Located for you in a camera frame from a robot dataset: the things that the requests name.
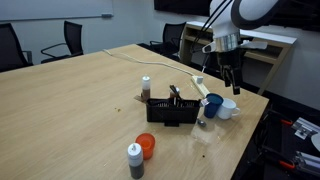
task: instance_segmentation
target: spoon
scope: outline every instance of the spoon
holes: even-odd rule
[[[201,119],[197,119],[197,123],[198,123],[198,125],[201,126],[201,127],[206,127],[206,126],[207,126],[207,123],[204,122],[204,121],[202,121]]]

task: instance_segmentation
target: black basket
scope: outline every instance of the black basket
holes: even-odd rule
[[[148,122],[163,122],[165,126],[179,126],[180,123],[196,122],[200,100],[148,99],[146,107]]]

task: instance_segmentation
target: white cable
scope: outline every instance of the white cable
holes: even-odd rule
[[[191,76],[195,76],[193,73],[189,72],[189,71],[186,71],[184,69],[181,69],[181,68],[178,68],[178,67],[175,67],[175,66],[171,66],[169,64],[166,64],[166,63],[163,63],[163,62],[145,62],[145,61],[140,61],[136,58],[133,58],[127,54],[124,54],[124,53],[110,53],[108,50],[104,49],[103,50],[104,52],[106,52],[107,54],[109,54],[110,56],[115,56],[115,55],[123,55],[127,58],[129,58],[129,60],[133,60],[132,62],[137,62],[137,63],[142,63],[142,64],[156,64],[156,65],[163,65],[163,66],[167,66],[167,67],[170,67],[170,68],[173,68],[173,69],[176,69],[176,70],[179,70],[179,71],[182,71],[184,73],[187,73]]]

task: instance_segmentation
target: black office chair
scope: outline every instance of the black office chair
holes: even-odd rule
[[[81,31],[82,31],[82,25],[65,21],[64,22],[64,38],[66,42],[59,43],[59,44],[47,47],[45,49],[42,49],[41,53],[47,56],[50,56],[51,58],[41,61],[41,64],[83,55],[83,49],[81,44]],[[46,52],[51,48],[61,46],[61,45],[67,45],[71,54],[55,56]]]
[[[185,22],[182,24],[165,24],[162,42],[150,41],[153,51],[173,60],[180,61],[179,56],[175,54],[180,50],[181,34],[185,24]]]
[[[0,72],[32,66],[31,51],[22,51],[10,23],[0,24]]]

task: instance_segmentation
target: cup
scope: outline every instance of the cup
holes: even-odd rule
[[[209,93],[207,94],[206,99],[208,104],[204,107],[204,116],[207,118],[213,118],[222,104],[223,98],[218,94]]]
[[[228,98],[223,98],[223,103],[217,111],[217,116],[220,119],[230,119],[231,117],[238,116],[240,114],[240,108],[237,108],[237,104]]]
[[[136,143],[138,143],[143,151],[143,160],[150,159],[153,155],[154,145],[156,143],[155,138],[150,133],[140,134],[136,138]]]

